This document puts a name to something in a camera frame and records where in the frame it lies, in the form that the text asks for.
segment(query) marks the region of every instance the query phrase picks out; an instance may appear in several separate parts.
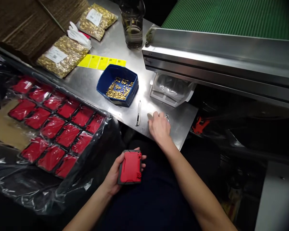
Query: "white label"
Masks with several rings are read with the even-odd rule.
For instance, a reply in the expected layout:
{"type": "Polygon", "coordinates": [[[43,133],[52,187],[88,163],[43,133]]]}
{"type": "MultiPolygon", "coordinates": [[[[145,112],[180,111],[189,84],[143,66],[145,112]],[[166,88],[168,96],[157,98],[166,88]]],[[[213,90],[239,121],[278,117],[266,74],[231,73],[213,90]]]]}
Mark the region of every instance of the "white label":
{"type": "Polygon", "coordinates": [[[97,12],[96,10],[92,9],[90,12],[87,14],[86,19],[91,21],[95,26],[99,26],[100,21],[102,20],[102,14],[100,12],[97,12]]]}
{"type": "Polygon", "coordinates": [[[67,54],[63,51],[60,51],[55,46],[52,46],[46,53],[45,57],[49,58],[51,61],[55,63],[61,62],[63,59],[67,57],[67,54]]]}

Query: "small tool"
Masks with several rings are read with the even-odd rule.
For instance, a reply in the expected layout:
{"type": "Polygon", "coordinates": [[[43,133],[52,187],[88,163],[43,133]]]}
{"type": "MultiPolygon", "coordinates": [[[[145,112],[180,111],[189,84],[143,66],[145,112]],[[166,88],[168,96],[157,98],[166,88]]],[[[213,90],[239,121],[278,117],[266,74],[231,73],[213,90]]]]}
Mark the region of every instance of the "small tool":
{"type": "Polygon", "coordinates": [[[167,118],[167,120],[168,120],[168,123],[170,123],[170,122],[169,122],[169,115],[168,115],[168,114],[166,114],[166,115],[165,115],[165,117],[167,118]]]}
{"type": "Polygon", "coordinates": [[[140,111],[141,111],[141,100],[139,100],[139,104],[138,104],[138,115],[137,115],[136,126],[139,126],[140,124],[140,111]]]}

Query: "conveyor belt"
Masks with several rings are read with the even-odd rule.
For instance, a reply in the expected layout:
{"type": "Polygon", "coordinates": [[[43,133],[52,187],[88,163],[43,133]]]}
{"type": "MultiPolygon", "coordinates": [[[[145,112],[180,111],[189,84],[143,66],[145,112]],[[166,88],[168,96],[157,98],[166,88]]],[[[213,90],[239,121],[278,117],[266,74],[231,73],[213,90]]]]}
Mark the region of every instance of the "conveyor belt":
{"type": "Polygon", "coordinates": [[[180,0],[162,28],[289,40],[284,0],[180,0]]]}

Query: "bag of brass parts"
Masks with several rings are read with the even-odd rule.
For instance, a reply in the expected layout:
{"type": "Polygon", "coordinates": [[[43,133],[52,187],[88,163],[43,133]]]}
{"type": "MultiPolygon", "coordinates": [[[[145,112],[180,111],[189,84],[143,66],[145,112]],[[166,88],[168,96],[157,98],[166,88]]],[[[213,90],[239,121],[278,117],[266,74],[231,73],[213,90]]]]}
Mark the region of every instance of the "bag of brass parts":
{"type": "Polygon", "coordinates": [[[94,3],[83,12],[79,20],[79,29],[101,41],[105,30],[117,19],[117,15],[94,3]]]}
{"type": "Polygon", "coordinates": [[[67,36],[62,36],[37,60],[37,64],[64,78],[86,56],[89,49],[67,36]]]}

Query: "yellow label sheet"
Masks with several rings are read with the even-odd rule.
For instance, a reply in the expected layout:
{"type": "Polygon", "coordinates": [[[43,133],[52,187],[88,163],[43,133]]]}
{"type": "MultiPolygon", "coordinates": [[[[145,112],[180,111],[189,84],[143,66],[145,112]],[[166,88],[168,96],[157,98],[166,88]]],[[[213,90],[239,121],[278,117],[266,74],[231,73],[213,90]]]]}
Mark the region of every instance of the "yellow label sheet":
{"type": "Polygon", "coordinates": [[[109,64],[124,66],[126,65],[125,60],[101,57],[96,55],[86,55],[83,60],[77,66],[105,70],[109,64]]]}

